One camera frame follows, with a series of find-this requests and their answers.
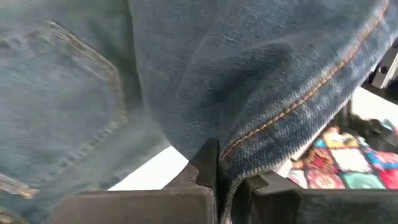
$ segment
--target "blue denim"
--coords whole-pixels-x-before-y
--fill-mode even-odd
[[[221,141],[231,223],[238,185],[308,144],[381,59],[397,6],[1,1],[0,218],[45,223],[64,196],[150,159],[164,135],[188,159]]]

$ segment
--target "denim fabric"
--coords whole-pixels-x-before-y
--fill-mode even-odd
[[[306,145],[382,57],[397,5],[1,1],[0,218],[45,223],[150,159],[168,143],[148,111],[187,158],[221,141],[231,223],[238,185]]]
[[[152,117],[188,157],[221,141],[222,223],[238,185],[306,145],[398,35],[391,0],[132,2]]]

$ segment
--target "white surface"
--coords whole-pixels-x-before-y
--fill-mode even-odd
[[[362,119],[374,118],[381,121],[389,119],[395,125],[398,124],[398,106],[363,88],[358,88],[354,92],[353,113],[362,117]],[[110,190],[162,189],[183,170],[187,163],[188,160],[174,147],[170,146],[110,188]],[[279,167],[280,175],[286,176],[287,170],[290,170],[289,167],[291,166],[290,160],[282,164]]]

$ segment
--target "back pocket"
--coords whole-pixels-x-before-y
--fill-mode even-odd
[[[115,67],[62,27],[0,39],[0,190],[32,197],[125,120]]]

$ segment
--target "colorful patterned fabric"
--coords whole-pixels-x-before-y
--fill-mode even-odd
[[[288,178],[305,189],[398,189],[398,155],[332,127],[293,162]]]

